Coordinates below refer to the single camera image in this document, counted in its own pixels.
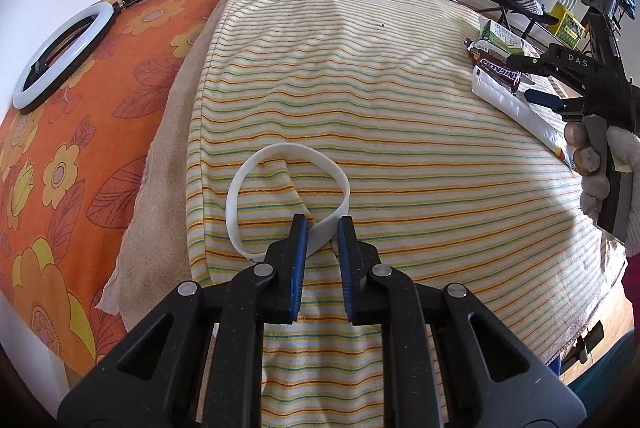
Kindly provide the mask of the right gloved hand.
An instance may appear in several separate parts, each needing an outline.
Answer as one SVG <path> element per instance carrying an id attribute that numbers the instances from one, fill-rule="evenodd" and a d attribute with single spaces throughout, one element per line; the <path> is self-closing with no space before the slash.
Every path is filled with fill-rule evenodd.
<path id="1" fill-rule="evenodd" d="M 582 175 L 582 196 L 580 209 L 590 218 L 597 218 L 603 201 L 610 192 L 610 182 L 601 168 L 598 152 L 588 144 L 588 132 L 583 124 L 569 122 L 564 128 L 564 136 L 568 145 L 587 150 L 587 160 L 578 162 L 576 167 Z M 631 201 L 627 222 L 626 240 L 624 241 L 626 257 L 639 255 L 639 138 L 632 132 L 620 127 L 610 127 L 606 132 L 606 140 L 613 156 L 628 166 L 634 174 Z"/>

